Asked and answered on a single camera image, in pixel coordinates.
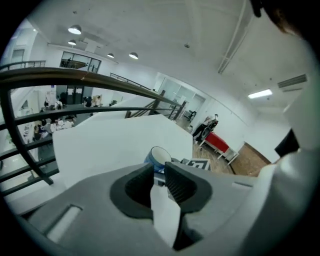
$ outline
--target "glass window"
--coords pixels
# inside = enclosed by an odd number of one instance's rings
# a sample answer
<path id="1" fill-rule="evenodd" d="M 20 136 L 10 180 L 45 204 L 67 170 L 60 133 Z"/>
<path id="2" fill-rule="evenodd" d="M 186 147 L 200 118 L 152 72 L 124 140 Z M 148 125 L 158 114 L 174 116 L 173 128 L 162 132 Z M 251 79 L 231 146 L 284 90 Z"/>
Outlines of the glass window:
<path id="1" fill-rule="evenodd" d="M 90 63 L 89 71 L 97 73 L 100 62 L 101 62 L 100 60 L 93 58 Z"/>
<path id="2" fill-rule="evenodd" d="M 63 52 L 60 68 L 77 69 L 97 73 L 101 61 L 84 55 Z"/>

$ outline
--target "mug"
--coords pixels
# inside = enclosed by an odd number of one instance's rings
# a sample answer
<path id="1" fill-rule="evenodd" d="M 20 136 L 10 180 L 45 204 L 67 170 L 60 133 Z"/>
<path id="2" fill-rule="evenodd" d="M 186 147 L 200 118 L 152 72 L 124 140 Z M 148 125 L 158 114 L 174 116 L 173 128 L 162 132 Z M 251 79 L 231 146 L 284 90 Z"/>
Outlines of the mug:
<path id="1" fill-rule="evenodd" d="M 164 173 L 166 162 L 171 162 L 171 156 L 164 148 L 154 146 L 146 156 L 144 163 L 153 165 L 155 173 Z"/>

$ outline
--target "ceiling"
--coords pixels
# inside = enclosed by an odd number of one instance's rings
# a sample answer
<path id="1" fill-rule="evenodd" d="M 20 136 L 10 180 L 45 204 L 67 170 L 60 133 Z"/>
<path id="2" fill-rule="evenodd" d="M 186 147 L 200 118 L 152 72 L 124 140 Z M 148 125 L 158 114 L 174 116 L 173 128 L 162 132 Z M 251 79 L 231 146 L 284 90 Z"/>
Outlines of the ceiling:
<path id="1" fill-rule="evenodd" d="M 278 83 L 314 71 L 315 60 L 307 43 L 292 34 L 280 32 L 263 13 L 255 19 L 243 43 L 224 71 L 236 78 L 247 94 L 271 89 L 273 95 L 251 99 L 257 107 L 283 110 L 302 90 L 283 92 Z M 290 89 L 304 88 L 308 81 Z"/>
<path id="2" fill-rule="evenodd" d="M 48 0 L 28 20 L 52 43 L 84 50 L 85 38 L 101 44 L 96 54 L 109 52 L 121 61 L 128 53 L 143 49 L 168 53 L 184 51 L 197 61 L 210 59 L 218 69 L 232 39 L 243 1 L 239 0 Z M 251 17 L 250 6 L 242 27 Z M 68 28 L 78 24 L 81 35 Z"/>
<path id="3" fill-rule="evenodd" d="M 271 88 L 273 95 L 250 102 L 283 109 L 300 91 L 283 93 L 277 83 L 308 73 L 312 58 L 301 39 L 280 33 L 266 15 L 252 17 L 248 0 L 47 0 L 28 20 L 51 44 L 69 47 L 75 39 L 75 48 L 85 50 L 91 40 L 97 55 L 129 62 L 128 54 L 137 52 L 140 64 L 155 69 L 157 62 L 198 62 L 219 76 L 227 49 L 229 57 L 240 46 L 222 76 L 246 94 Z M 81 35 L 68 32 L 76 24 Z"/>

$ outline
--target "blue cup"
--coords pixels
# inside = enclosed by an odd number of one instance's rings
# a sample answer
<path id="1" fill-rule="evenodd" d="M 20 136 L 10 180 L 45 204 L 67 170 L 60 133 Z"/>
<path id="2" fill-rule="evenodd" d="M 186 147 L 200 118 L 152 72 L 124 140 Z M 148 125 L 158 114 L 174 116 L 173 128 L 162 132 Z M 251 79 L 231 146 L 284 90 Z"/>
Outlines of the blue cup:
<path id="1" fill-rule="evenodd" d="M 171 156 L 164 148 L 154 146 L 146 156 L 144 163 L 153 165 L 155 173 L 164 173 L 166 162 L 171 162 Z"/>

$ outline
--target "white table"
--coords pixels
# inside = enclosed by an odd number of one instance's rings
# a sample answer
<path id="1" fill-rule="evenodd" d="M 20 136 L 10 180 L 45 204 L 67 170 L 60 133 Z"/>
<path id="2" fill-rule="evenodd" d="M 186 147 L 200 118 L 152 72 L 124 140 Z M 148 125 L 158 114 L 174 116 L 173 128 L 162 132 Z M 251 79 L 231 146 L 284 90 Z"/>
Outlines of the white table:
<path id="1" fill-rule="evenodd" d="M 192 135 L 163 115 L 92 120 L 56 131 L 53 147 L 67 188 L 92 175 L 144 162 L 154 146 L 172 158 L 191 159 Z"/>

